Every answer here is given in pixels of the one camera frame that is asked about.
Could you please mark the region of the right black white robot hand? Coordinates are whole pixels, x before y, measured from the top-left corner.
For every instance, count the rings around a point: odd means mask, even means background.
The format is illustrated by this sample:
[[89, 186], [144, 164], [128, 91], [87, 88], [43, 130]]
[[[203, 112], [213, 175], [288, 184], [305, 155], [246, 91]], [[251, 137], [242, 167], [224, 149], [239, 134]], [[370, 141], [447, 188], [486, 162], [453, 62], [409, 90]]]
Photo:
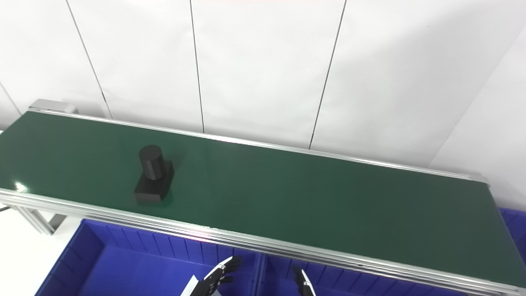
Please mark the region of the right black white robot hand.
[[292, 267], [294, 272], [294, 280], [298, 287], [298, 292], [301, 296], [316, 296], [314, 287], [306, 275], [306, 272], [297, 265]]

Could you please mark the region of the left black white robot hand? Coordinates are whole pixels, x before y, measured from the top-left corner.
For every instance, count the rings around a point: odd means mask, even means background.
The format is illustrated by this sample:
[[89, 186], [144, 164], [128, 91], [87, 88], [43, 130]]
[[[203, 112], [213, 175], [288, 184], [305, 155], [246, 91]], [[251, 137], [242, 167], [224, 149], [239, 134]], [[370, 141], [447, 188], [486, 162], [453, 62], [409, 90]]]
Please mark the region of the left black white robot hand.
[[235, 255], [219, 262], [208, 274], [198, 280], [195, 276], [190, 278], [183, 289], [182, 296], [213, 296], [221, 284], [231, 283], [233, 276], [242, 264], [242, 256]]

